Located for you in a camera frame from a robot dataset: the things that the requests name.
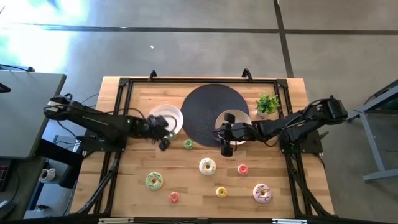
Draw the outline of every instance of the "red object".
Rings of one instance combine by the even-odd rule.
[[[180,195],[177,192],[172,192],[169,195],[169,200],[171,203],[177,203],[180,200]]]
[[[246,175],[249,172],[249,168],[247,167],[247,165],[241,164],[238,167],[238,172],[242,175]]]

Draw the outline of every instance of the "wooden tabletop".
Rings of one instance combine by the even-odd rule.
[[[97,110],[112,111],[120,77],[104,77],[99,93]],[[288,78],[293,111],[302,110],[308,104],[304,81]],[[130,107],[141,110],[145,116],[161,104],[181,108],[185,97],[203,83],[135,83]],[[250,118],[256,116],[256,99],[259,93],[274,94],[268,84],[225,84],[238,91],[249,106]],[[282,100],[284,114],[287,114]],[[139,116],[135,111],[130,115]],[[272,114],[269,119],[277,119]],[[120,162],[112,216],[129,217],[223,217],[223,218],[288,218],[294,217],[292,199],[287,178],[285,157],[279,145],[266,147],[261,142],[246,142],[238,147],[233,157],[223,157],[220,150],[194,143],[192,150],[183,148],[188,139],[183,129],[177,134],[165,152],[150,140],[129,139]],[[83,161],[71,211],[77,211],[89,199],[98,186],[104,153],[95,152]],[[198,170],[202,158],[210,157],[217,164],[216,173],[204,176]],[[241,176],[238,165],[246,164],[249,174]],[[333,213],[325,172],[319,158],[303,154],[303,164],[309,189],[324,208]],[[145,178],[151,172],[159,172],[164,184],[158,191],[145,187]],[[257,203],[252,190],[256,184],[271,188],[273,199],[267,204]],[[228,190],[226,198],[218,198],[217,187]],[[169,194],[180,194],[177,204],[169,202]],[[303,210],[302,196],[298,197]]]

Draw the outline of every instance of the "pink frosted donut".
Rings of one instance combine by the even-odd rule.
[[[239,172],[239,174],[246,175],[246,174],[248,174],[249,169],[248,169],[247,165],[241,164],[238,166],[238,172]]]
[[[177,192],[172,192],[169,195],[169,200],[171,203],[177,203],[180,200],[180,195]]]
[[[253,188],[253,197],[258,203],[267,203],[271,200],[271,190],[265,184],[257,184]]]

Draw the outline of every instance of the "black circular tray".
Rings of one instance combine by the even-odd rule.
[[[182,104],[182,128],[195,142],[219,147],[220,141],[212,131],[217,117],[226,110],[240,110],[249,115],[248,105],[236,90],[220,84],[203,85],[194,89]]]

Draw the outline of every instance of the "cup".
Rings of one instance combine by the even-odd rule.
[[[50,182],[55,178],[55,169],[43,169],[40,174],[39,181],[41,182]]]

